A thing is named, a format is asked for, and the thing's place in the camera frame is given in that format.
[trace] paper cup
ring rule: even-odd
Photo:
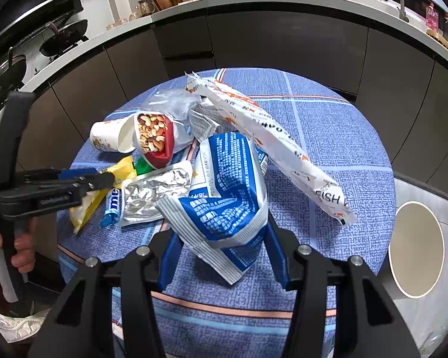
[[[93,146],[103,152],[131,152],[135,149],[133,116],[93,124],[90,131]]]
[[[388,254],[378,278],[393,300],[419,299],[435,287],[445,260],[445,241],[432,211],[420,202],[397,210]]]

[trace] mixed nuts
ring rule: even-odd
[[[139,141],[141,150],[147,152],[161,152],[165,145],[166,126],[165,116],[160,114],[140,114],[137,117],[139,123]]]

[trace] floor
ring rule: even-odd
[[[448,326],[448,201],[404,181],[395,179],[397,205],[415,200],[429,207],[440,222],[445,240],[445,262],[440,280],[421,299],[400,299],[395,304],[420,348],[430,333]]]

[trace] blue gripper pad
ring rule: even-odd
[[[165,248],[161,257],[161,266],[159,270],[158,287],[161,291],[165,290],[167,285],[172,282],[179,257],[181,256],[182,241],[179,236],[172,232],[168,246]]]
[[[264,245],[270,259],[270,264],[274,272],[274,276],[283,289],[287,289],[290,283],[288,274],[287,257],[284,250],[277,239],[275,229],[269,220],[267,230],[264,236]]]

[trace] yellow candy wrapper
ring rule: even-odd
[[[115,165],[107,168],[103,172],[111,172],[115,175],[114,187],[121,187],[121,182],[125,179],[131,179],[136,177],[136,170],[133,166],[133,160],[131,156],[118,161]],[[109,189],[88,191],[86,196],[82,198],[80,206],[71,207],[70,221],[73,224],[73,233],[76,234],[80,229],[88,222],[96,208],[99,206],[103,198],[108,193]]]

